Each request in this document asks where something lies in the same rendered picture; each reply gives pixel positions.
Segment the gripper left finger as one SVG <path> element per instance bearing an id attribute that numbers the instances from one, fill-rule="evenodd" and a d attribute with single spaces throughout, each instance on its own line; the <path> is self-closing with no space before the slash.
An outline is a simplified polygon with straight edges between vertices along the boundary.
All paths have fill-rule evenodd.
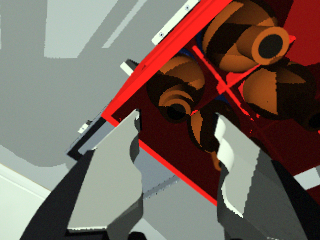
<path id="1" fill-rule="evenodd" d="M 138 130 L 138 133 L 137 133 Z M 128 240 L 143 216 L 136 108 L 87 150 L 35 212 L 19 240 Z"/>

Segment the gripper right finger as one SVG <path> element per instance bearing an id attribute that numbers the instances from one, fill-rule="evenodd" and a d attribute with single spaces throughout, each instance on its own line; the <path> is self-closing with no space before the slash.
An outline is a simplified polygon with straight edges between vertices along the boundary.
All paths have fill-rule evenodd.
<path id="1" fill-rule="evenodd" d="M 212 133 L 223 166 L 217 221 L 225 240 L 320 240 L 319 204 L 279 161 L 218 112 Z"/>

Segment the red crate with dividers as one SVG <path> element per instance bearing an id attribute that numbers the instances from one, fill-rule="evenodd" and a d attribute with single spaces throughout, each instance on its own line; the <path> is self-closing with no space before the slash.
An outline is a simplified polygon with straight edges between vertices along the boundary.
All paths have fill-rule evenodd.
<path id="1" fill-rule="evenodd" d="M 190 39 L 184 48 L 196 58 L 205 77 L 203 97 L 192 114 L 223 93 L 240 120 L 241 132 L 248 138 L 257 133 L 272 159 L 279 161 L 292 176 L 320 165 L 320 131 L 308 132 L 292 118 L 278 122 L 263 118 L 232 87 L 261 64 L 244 72 L 229 73 L 215 67 L 199 50 L 195 35 L 231 1 L 200 0 L 135 68 L 101 114 L 116 127 L 136 108 L 141 109 L 139 146 L 215 206 L 220 171 L 214 167 L 211 154 L 192 143 L 186 121 L 168 122 L 152 104 L 146 90 L 146 81 Z M 283 58 L 311 71 L 317 84 L 315 99 L 320 102 L 320 0 L 264 1 L 275 11 L 279 27 L 289 35 L 291 44 Z"/>

